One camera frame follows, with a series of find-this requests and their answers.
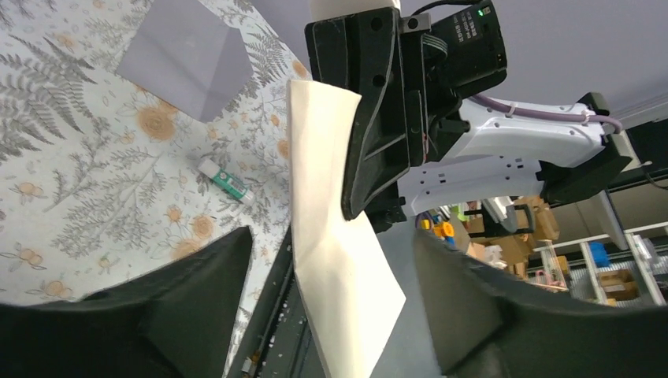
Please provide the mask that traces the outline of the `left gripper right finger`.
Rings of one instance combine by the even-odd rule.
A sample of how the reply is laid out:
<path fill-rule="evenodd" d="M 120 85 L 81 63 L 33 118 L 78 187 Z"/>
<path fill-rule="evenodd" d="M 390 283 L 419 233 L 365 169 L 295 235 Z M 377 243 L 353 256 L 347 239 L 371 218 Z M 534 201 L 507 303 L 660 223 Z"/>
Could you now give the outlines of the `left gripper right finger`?
<path fill-rule="evenodd" d="M 414 263 L 449 377 L 664 377 L 667 308 L 551 293 L 417 230 Z"/>

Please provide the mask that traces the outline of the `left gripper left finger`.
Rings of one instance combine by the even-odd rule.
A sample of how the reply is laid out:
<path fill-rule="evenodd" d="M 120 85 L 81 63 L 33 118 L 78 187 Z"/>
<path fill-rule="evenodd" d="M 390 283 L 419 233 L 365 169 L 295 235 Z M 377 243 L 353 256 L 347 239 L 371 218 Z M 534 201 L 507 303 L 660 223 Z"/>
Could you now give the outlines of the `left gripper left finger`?
<path fill-rule="evenodd" d="M 222 376 L 252 245 L 241 227 L 79 302 L 2 305 L 2 376 Z"/>

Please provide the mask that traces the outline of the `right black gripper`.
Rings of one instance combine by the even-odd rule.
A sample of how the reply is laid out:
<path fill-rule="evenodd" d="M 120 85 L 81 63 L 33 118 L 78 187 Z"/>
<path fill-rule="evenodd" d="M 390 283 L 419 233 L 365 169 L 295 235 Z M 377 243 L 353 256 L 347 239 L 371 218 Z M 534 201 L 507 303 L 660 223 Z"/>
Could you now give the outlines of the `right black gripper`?
<path fill-rule="evenodd" d="M 305 27 L 314 79 L 361 97 L 343 177 L 347 220 L 406 173 L 409 160 L 439 161 L 470 135 L 463 102 L 507 77 L 492 2 L 458 1 L 458 12 L 432 22 L 428 11 L 442 4 L 432 2 L 408 17 L 386 7 Z"/>

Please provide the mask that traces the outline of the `beige lined letter paper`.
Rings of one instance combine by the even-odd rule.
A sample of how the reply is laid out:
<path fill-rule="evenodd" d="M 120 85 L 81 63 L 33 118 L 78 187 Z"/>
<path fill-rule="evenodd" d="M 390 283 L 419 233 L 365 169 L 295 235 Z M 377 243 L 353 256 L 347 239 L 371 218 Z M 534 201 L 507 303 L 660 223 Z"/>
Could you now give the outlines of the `beige lined letter paper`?
<path fill-rule="evenodd" d="M 295 275 L 328 377 L 372 374 L 406 297 L 368 217 L 345 219 L 343 174 L 360 96 L 288 83 Z"/>

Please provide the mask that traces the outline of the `grey lavender envelope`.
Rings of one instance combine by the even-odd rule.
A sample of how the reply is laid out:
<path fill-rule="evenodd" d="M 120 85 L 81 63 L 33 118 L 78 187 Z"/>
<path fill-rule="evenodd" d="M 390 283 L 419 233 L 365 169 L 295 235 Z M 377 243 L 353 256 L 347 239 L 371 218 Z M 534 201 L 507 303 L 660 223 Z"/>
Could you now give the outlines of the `grey lavender envelope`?
<path fill-rule="evenodd" d="M 253 75 L 242 35 L 201 2 L 156 0 L 117 74 L 201 122 L 219 117 Z"/>

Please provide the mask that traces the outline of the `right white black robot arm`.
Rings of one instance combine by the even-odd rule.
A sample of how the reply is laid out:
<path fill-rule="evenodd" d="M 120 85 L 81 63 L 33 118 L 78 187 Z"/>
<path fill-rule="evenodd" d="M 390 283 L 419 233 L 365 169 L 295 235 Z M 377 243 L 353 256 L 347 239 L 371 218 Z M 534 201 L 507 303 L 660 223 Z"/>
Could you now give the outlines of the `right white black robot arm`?
<path fill-rule="evenodd" d="M 397 1 L 312 1 L 314 79 L 336 92 L 349 132 L 343 217 L 415 216 L 440 205 L 537 195 L 551 204 L 601 192 L 630 163 L 622 124 L 598 93 L 571 106 L 489 98 L 507 76 L 490 1 L 431 21 Z"/>

